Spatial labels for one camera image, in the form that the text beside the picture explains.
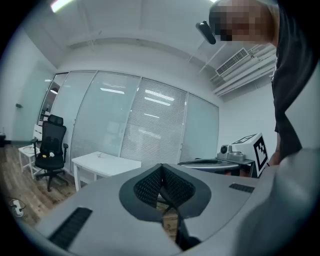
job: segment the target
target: chair armrest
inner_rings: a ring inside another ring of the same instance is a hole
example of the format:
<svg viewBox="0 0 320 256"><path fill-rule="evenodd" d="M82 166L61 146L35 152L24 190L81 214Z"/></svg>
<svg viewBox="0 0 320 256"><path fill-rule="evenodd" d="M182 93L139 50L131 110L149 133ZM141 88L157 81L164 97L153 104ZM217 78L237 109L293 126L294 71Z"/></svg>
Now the chair armrest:
<svg viewBox="0 0 320 256"><path fill-rule="evenodd" d="M36 147L36 143L38 142L37 138L33 138L31 140L31 143L33 144L33 150L34 150L34 157L37 158L37 147Z"/></svg>
<svg viewBox="0 0 320 256"><path fill-rule="evenodd" d="M67 143L63 143L64 148L64 156L63 156L63 162L66 163L66 154L67 154L67 148L69 148Z"/></svg>

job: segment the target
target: white pipe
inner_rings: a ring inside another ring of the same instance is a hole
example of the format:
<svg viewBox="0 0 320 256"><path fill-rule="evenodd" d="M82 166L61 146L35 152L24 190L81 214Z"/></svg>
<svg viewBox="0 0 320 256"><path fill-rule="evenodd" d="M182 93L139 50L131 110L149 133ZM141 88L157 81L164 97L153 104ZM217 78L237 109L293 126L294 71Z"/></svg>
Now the white pipe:
<svg viewBox="0 0 320 256"><path fill-rule="evenodd" d="M214 78L217 76L218 74L215 74L213 77L210 78L210 80L214 80Z"/></svg>
<svg viewBox="0 0 320 256"><path fill-rule="evenodd" d="M231 73L227 74L226 76L222 75L223 80L225 80L226 82L229 81L231 78L234 78L235 76L239 75L240 73L242 73L246 69L249 69L249 68L253 67L258 62L263 61L266 58L272 56L273 54L276 53L276 51L277 51L277 49L273 49L273 50L267 52L266 54L264 54L264 55L262 55L260 57L253 57L248 62L246 62L245 64L241 65L236 70L232 71Z"/></svg>
<svg viewBox="0 0 320 256"><path fill-rule="evenodd" d="M199 71L199 73L204 70L204 68L214 59L214 57L217 56L217 54L226 46L226 42L214 53L214 55L209 59L209 61L207 61L205 63L205 65L201 68L201 70Z"/></svg>
<svg viewBox="0 0 320 256"><path fill-rule="evenodd" d="M270 51L273 50L274 48L275 48L275 47L274 47L272 44L270 44L270 45L268 45L266 48L258 51L256 54L254 54L254 56L255 56L255 57L260 57L260 56L266 54L267 52L270 52Z"/></svg>
<svg viewBox="0 0 320 256"><path fill-rule="evenodd" d="M259 56L259 57L257 57L257 58L259 59L259 61L263 61L263 60L265 60L266 58L268 58L268 57L276 54L276 52L277 52L277 49L273 49L273 50L271 50L271 51L268 51L266 54L264 54L264 55L262 55L262 56Z"/></svg>
<svg viewBox="0 0 320 256"><path fill-rule="evenodd" d="M213 92L217 93L217 92L221 91L222 89L224 89L224 88L228 87L229 85L233 84L235 81L237 81L237 80L245 77L246 75L256 71L257 69L263 67L264 65L268 64L269 62L274 61L275 59L276 59L276 55L272 55L272 56L260 61L258 64L248 68L246 71L244 71L241 74L238 74L234 78L230 79L229 81L227 81L222 86L219 86L219 88L215 89Z"/></svg>
<svg viewBox="0 0 320 256"><path fill-rule="evenodd" d="M230 79L234 78L235 76L239 75L240 73L242 73L243 71L253 67L254 65L256 65L257 63L259 63L259 59L254 57L252 59L250 59L248 62L244 63L243 65L241 65L240 67L238 67L236 70L234 70L233 72L227 74L223 80L225 80L226 82L229 81Z"/></svg>
<svg viewBox="0 0 320 256"><path fill-rule="evenodd" d="M253 51L254 49L258 48L260 46L260 44L256 44L253 47L251 47L248 52Z"/></svg>
<svg viewBox="0 0 320 256"><path fill-rule="evenodd" d="M263 72L262 74L259 74L259 75L255 76L254 78L250 79L249 81L245 81L245 82L237 85L236 87L231 88L230 90L225 91L225 92L223 92L223 93L221 93L221 94L219 94L219 95L217 95L217 96L220 97L220 96L225 95L225 94L227 94L227 93L229 93L229 92L231 92L231 91L234 91L235 89L238 89L238 88L240 88L240 87L242 87L242 86L244 86L244 85L246 85L246 84L249 84L250 82L252 82L252 81L254 81L254 80L257 80L258 78L263 77L263 76L265 76L266 74L272 72L273 69L274 69L274 67L273 67L273 68L270 68L270 69L267 70L266 72Z"/></svg>
<svg viewBox="0 0 320 256"><path fill-rule="evenodd" d="M246 76L245 78L243 78L243 79L235 82L235 83L232 84L231 86L229 86L229 87L227 87L227 88L225 88L225 89L223 89L223 90L220 90L219 93L217 93L216 95L219 96L219 95L221 95L222 93L225 93L225 92L229 91L230 89L235 88L235 87L241 85L242 83L247 82L247 81L249 81L250 79L253 79L253 78L257 77L258 75L260 75L260 74L262 74L262 73L264 73L264 72L267 72L267 71L269 71L269 70L272 70L272 69L274 69L274 68L275 68L275 65L274 65L273 63L270 64L270 65L268 65L268 66L265 66L264 68L261 68L261 69L259 69L258 71L253 72L253 73L251 73L250 75Z"/></svg>

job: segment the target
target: black shirt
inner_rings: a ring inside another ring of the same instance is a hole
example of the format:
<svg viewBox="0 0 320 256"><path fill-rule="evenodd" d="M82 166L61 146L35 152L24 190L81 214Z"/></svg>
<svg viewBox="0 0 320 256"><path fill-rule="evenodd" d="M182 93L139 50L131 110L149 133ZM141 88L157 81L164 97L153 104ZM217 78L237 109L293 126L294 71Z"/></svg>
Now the black shirt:
<svg viewBox="0 0 320 256"><path fill-rule="evenodd" d="M275 132L280 135L280 160L302 146L286 117L286 110L307 84L317 64L311 45L296 20L279 5L279 38L276 70L271 79L275 110Z"/></svg>

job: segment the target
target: black office chair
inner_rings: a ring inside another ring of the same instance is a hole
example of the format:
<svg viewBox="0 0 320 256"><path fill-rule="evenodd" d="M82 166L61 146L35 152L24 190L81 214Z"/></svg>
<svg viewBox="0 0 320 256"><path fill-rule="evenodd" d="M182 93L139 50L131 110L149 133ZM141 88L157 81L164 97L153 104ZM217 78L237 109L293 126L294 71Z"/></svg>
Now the black office chair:
<svg viewBox="0 0 320 256"><path fill-rule="evenodd" d="M46 173L36 174L35 178L38 181L39 178L49 177L47 183L47 190L50 192L50 183L52 178L61 180L68 185L68 182L58 176L58 174L65 174L64 170L61 170L65 166L66 153L68 144L64 143L64 153L62 150L62 141L64 139L67 128L64 126L64 119L62 117L51 114L47 121L42 124L42 142L40 147L40 153L37 156L36 143L37 139L31 140L34 147L35 162L34 165L41 169L46 170Z"/></svg>

